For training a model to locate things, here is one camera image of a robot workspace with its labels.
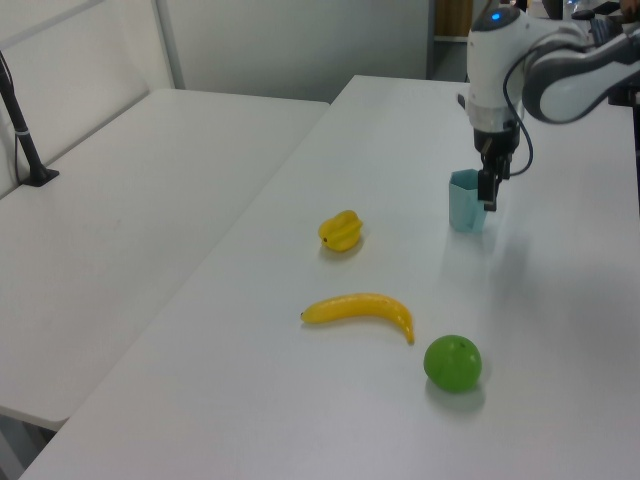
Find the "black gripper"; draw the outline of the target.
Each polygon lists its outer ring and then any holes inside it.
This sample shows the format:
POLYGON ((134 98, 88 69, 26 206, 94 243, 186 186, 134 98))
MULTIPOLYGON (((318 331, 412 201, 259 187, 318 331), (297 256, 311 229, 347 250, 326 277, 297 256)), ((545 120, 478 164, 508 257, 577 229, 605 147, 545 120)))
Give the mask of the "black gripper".
POLYGON ((512 156, 520 144, 520 127, 508 122, 507 129, 501 132, 473 129, 473 137, 484 168, 477 175, 477 198, 485 211, 495 212, 499 176, 501 180, 510 179, 512 156))

